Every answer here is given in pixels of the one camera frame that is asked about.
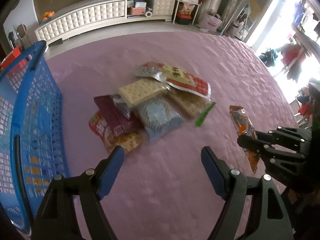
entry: pink carpet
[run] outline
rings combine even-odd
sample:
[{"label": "pink carpet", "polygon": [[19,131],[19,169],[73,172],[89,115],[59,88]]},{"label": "pink carpet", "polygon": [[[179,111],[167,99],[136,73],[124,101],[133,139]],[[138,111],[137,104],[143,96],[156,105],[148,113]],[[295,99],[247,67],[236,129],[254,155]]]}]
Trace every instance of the pink carpet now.
[{"label": "pink carpet", "polygon": [[[224,201],[215,194],[201,164],[201,148],[210,146],[230,168],[253,176],[236,143],[229,106],[243,106],[256,130],[297,123],[274,78],[242,42],[192,32],[109,38],[48,60],[64,96],[64,144],[72,176],[108,157],[88,126],[97,111],[93,97],[135,81],[135,68],[146,61],[167,63],[208,81],[217,104],[202,127],[187,122],[130,153],[101,204],[119,240],[205,240]],[[255,176],[263,174],[260,161]],[[80,200],[75,201],[81,232],[90,239]],[[248,203],[245,206],[244,217],[249,212]],[[245,219],[239,231],[244,227]]]}]

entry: plastic bag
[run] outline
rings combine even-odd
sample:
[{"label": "plastic bag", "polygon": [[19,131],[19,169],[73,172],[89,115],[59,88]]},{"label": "plastic bag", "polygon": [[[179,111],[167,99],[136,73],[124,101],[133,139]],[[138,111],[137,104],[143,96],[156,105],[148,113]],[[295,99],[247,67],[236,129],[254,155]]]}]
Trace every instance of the plastic bag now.
[{"label": "plastic bag", "polygon": [[222,20],[220,19],[219,15],[205,14],[199,22],[199,28],[215,33],[217,29],[220,27],[221,23]]},{"label": "plastic bag", "polygon": [[180,3],[178,7],[178,12],[184,15],[191,15],[193,9],[195,8],[195,4],[192,3]]},{"label": "plastic bag", "polygon": [[211,87],[208,82],[166,64],[147,62],[136,70],[136,76],[153,77],[179,90],[187,91],[204,98],[211,97]]},{"label": "plastic bag", "polygon": [[130,119],[123,116],[121,111],[115,107],[111,96],[95,97],[93,100],[115,137],[142,128],[139,119],[134,114],[130,116]]},{"label": "plastic bag", "polygon": [[131,116],[131,109],[127,106],[121,95],[114,94],[111,95],[111,98],[113,100],[113,103],[115,104],[115,107],[118,108],[124,115],[124,117],[129,120]]},{"label": "plastic bag", "polygon": [[91,117],[89,120],[89,127],[101,138],[109,154],[117,145],[121,146],[124,149],[124,152],[128,154],[137,148],[143,141],[142,136],[138,131],[114,137],[111,128],[102,117],[100,111]]},{"label": "plastic bag", "polygon": [[196,126],[200,127],[207,114],[214,107],[215,102],[210,99],[191,94],[189,92],[172,89],[168,94],[191,118],[196,119]]},{"label": "plastic bag", "polygon": [[133,108],[151,98],[167,93],[169,89],[170,86],[165,83],[143,78],[121,87],[119,91],[127,106]]},{"label": "plastic bag", "polygon": [[[230,106],[229,112],[238,136],[245,134],[246,136],[257,138],[256,131],[242,106]],[[249,160],[252,172],[256,173],[260,155],[245,148],[243,150]]]},{"label": "plastic bag", "polygon": [[183,124],[181,116],[162,96],[140,104],[137,112],[149,135],[150,142]]}]

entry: blue gripper pad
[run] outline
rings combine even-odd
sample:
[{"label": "blue gripper pad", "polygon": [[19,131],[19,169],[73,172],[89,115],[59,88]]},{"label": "blue gripper pad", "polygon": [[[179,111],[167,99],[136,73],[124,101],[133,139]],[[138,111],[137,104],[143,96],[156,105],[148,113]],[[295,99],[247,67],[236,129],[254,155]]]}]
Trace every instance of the blue gripper pad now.
[{"label": "blue gripper pad", "polygon": [[100,179],[100,187],[97,192],[98,198],[100,200],[102,200],[104,196],[110,193],[110,190],[124,162],[124,156],[125,156],[124,149],[122,147],[116,147],[114,151],[116,152],[111,153],[111,154],[114,153],[114,155]]},{"label": "blue gripper pad", "polygon": [[225,179],[222,176],[217,164],[204,147],[201,150],[201,162],[204,166],[205,171],[211,181],[211,184],[214,188],[214,191],[219,195],[223,200],[227,200],[229,193],[225,189]]}]

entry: paper towel roll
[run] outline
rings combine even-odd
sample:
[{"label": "paper towel roll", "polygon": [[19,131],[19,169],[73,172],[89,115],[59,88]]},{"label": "paper towel roll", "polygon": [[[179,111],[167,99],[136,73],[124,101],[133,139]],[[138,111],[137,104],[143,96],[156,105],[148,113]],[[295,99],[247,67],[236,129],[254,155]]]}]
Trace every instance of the paper towel roll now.
[{"label": "paper towel roll", "polygon": [[152,12],[150,11],[146,11],[146,13],[144,14],[146,17],[150,18],[152,16]]}]

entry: red snack bag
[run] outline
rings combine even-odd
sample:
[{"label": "red snack bag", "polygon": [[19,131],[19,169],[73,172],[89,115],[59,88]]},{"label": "red snack bag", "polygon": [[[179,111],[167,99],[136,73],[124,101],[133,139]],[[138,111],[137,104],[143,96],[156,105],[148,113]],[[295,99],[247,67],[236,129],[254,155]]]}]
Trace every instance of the red snack bag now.
[{"label": "red snack bag", "polygon": [[[257,138],[256,131],[254,130],[250,119],[247,117],[244,109],[241,106],[230,106],[229,112],[238,136],[245,134],[246,136]],[[256,173],[260,156],[255,152],[244,148],[243,151],[249,160],[252,172]]]},{"label": "red snack bag", "polygon": [[211,97],[211,87],[208,82],[179,68],[166,64],[147,62],[137,69],[136,76],[153,77],[176,89],[187,91],[207,99]]},{"label": "red snack bag", "polygon": [[139,119],[134,114],[131,114],[130,119],[127,119],[121,111],[115,107],[111,96],[95,97],[94,102],[115,137],[143,128]]},{"label": "red snack bag", "polygon": [[121,146],[124,149],[124,152],[128,154],[142,143],[142,136],[138,131],[114,137],[100,111],[90,118],[89,127],[101,138],[109,154],[117,145]]}]

